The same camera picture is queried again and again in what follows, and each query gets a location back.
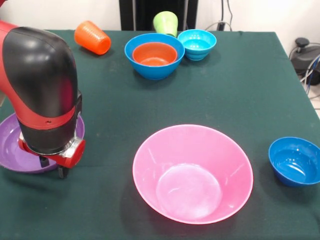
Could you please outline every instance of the wire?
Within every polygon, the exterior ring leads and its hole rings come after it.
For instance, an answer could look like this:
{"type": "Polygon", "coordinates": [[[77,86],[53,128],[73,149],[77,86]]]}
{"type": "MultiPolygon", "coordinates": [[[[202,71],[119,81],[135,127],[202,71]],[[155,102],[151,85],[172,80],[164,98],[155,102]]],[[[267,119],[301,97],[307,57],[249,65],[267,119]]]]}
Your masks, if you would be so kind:
{"type": "Polygon", "coordinates": [[[221,21],[224,20],[224,0],[221,0],[221,21]]]}
{"type": "Polygon", "coordinates": [[[318,97],[320,97],[320,94],[318,94],[317,96],[309,97],[309,99],[310,99],[310,100],[311,100],[311,99],[316,99],[316,98],[318,98],[318,97]]]}
{"type": "MultiPolygon", "coordinates": [[[[311,71],[308,73],[308,76],[306,76],[306,77],[309,77],[313,72],[314,72],[314,71],[311,70],[311,71]]],[[[300,83],[302,83],[302,82],[306,79],[306,77],[301,78],[301,79],[300,79],[300,83]]]]}
{"type": "MultiPolygon", "coordinates": [[[[319,42],[310,42],[308,45],[320,45],[319,42]]],[[[296,46],[294,49],[291,50],[290,54],[289,54],[289,59],[291,60],[292,54],[298,49],[299,47],[296,46]]]]}
{"type": "Polygon", "coordinates": [[[308,89],[307,89],[307,77],[308,77],[308,73],[309,73],[309,70],[310,70],[310,68],[311,68],[311,66],[313,66],[313,64],[315,63],[315,62],[317,62],[316,64],[315,64],[315,66],[314,66],[314,68],[316,68],[316,66],[317,66],[317,64],[318,64],[318,61],[319,61],[319,58],[320,58],[320,54],[318,55],[318,56],[316,56],[313,60],[312,60],[312,62],[309,64],[309,66],[307,67],[307,69],[306,69],[306,71],[305,71],[305,75],[304,75],[304,90],[305,90],[305,92],[307,93],[307,91],[308,91],[308,89]]]}
{"type": "Polygon", "coordinates": [[[299,47],[296,46],[294,49],[291,50],[290,54],[289,54],[289,59],[291,60],[292,54],[298,49],[299,47]]]}
{"type": "Polygon", "coordinates": [[[228,23],[228,22],[226,22],[226,21],[217,21],[217,22],[214,22],[214,23],[212,23],[211,25],[209,25],[205,30],[207,31],[209,28],[211,28],[213,25],[216,25],[216,24],[219,24],[219,23],[225,23],[225,24],[227,24],[229,27],[230,27],[230,32],[232,32],[232,27],[231,27],[231,25],[228,23]]]}
{"type": "Polygon", "coordinates": [[[312,79],[312,76],[314,75],[315,68],[318,64],[317,61],[315,61],[312,66],[312,73],[311,73],[311,76],[309,77],[308,87],[307,87],[307,91],[306,91],[307,95],[309,95],[309,92],[310,92],[311,79],[312,79]]]}
{"type": "Polygon", "coordinates": [[[230,3],[229,3],[229,0],[226,0],[226,3],[228,4],[228,9],[229,9],[229,12],[230,12],[230,15],[231,15],[231,18],[230,18],[230,25],[232,23],[232,18],[234,17],[234,15],[232,14],[232,11],[230,9],[230,3]]]}

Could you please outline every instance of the white wall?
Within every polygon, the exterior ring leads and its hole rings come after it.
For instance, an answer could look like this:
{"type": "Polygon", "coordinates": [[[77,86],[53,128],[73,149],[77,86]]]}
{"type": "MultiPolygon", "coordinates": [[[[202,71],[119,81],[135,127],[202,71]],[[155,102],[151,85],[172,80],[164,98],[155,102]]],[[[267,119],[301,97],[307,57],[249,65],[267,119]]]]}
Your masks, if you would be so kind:
{"type": "Polygon", "coordinates": [[[8,0],[3,21],[39,29],[75,29],[85,20],[105,30],[120,30],[118,0],[8,0]]]}
{"type": "MultiPolygon", "coordinates": [[[[224,1],[224,20],[229,20],[224,1]]],[[[320,0],[229,2],[234,31],[276,32],[287,53],[297,37],[320,42],[320,0]]],[[[40,29],[75,29],[84,20],[91,20],[105,30],[121,29],[119,0],[8,0],[0,8],[0,18],[40,29]]],[[[197,28],[204,29],[220,18],[221,0],[199,0],[197,28]]]]}
{"type": "MultiPolygon", "coordinates": [[[[276,32],[287,54],[297,37],[320,43],[320,0],[229,0],[233,31],[276,32]]],[[[221,19],[221,0],[199,0],[196,28],[221,19]]],[[[229,21],[224,0],[224,20],[229,21]]]]}

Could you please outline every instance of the orange cup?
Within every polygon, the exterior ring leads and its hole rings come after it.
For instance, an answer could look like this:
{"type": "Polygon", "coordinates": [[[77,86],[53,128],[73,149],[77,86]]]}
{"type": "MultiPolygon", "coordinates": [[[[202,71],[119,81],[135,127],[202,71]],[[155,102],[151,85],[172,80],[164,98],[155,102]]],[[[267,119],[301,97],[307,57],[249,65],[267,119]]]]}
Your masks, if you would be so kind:
{"type": "Polygon", "coordinates": [[[111,39],[91,21],[82,22],[74,32],[74,40],[91,52],[103,55],[111,46],[111,39]]]}
{"type": "Polygon", "coordinates": [[[132,53],[137,63],[147,66],[163,66],[177,59],[174,47],[162,42],[148,42],[137,46],[132,53]]]}

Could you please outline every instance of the plastic bowl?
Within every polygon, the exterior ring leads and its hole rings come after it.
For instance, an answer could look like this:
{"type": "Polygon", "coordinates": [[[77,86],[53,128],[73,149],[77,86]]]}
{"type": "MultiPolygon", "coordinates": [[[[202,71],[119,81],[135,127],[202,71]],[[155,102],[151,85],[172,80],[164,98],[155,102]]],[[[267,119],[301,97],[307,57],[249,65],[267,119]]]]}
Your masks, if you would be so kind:
{"type": "Polygon", "coordinates": [[[185,56],[192,61],[204,59],[217,43],[212,33],[201,29],[183,31],[178,40],[185,47],[185,56]]]}
{"type": "Polygon", "coordinates": [[[185,48],[175,37],[161,33],[146,33],[132,38],[124,47],[124,53],[129,59],[133,68],[144,78],[150,80],[161,80],[168,77],[179,65],[184,54],[185,48]],[[141,44],[158,42],[174,47],[177,58],[174,62],[163,66],[147,66],[136,62],[133,59],[133,51],[141,44]]]}
{"type": "Polygon", "coordinates": [[[133,59],[142,65],[163,66],[177,59],[174,47],[162,42],[148,42],[137,46],[132,53],[133,59]]]}
{"type": "Polygon", "coordinates": [[[283,137],[269,147],[269,160],[279,180],[290,187],[320,182],[320,149],[299,137],[283,137]]]}
{"type": "Polygon", "coordinates": [[[238,212],[254,178],[249,159],[228,136],[200,125],[176,125],[150,136],[132,167],[141,197],[163,216],[211,224],[238,212]]]}

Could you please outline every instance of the table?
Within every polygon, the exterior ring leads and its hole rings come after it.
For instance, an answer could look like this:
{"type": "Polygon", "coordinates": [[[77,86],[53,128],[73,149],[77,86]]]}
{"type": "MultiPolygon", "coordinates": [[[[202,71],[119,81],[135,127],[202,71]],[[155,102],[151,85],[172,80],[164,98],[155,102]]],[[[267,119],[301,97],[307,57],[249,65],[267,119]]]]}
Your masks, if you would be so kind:
{"type": "MultiPolygon", "coordinates": [[[[269,145],[297,136],[320,145],[320,122],[273,32],[215,32],[204,60],[183,59],[162,81],[143,79],[124,54],[142,32],[108,31],[109,52],[95,56],[71,30],[52,31],[74,54],[83,94],[85,153],[65,180],[0,169],[1,240],[320,239],[320,185],[289,188],[274,176],[269,145]],[[214,224],[174,222],[138,194],[132,163],[152,133],[199,124],[234,139],[250,159],[247,204],[214,224]]],[[[5,101],[0,120],[13,112],[5,101]]]]}

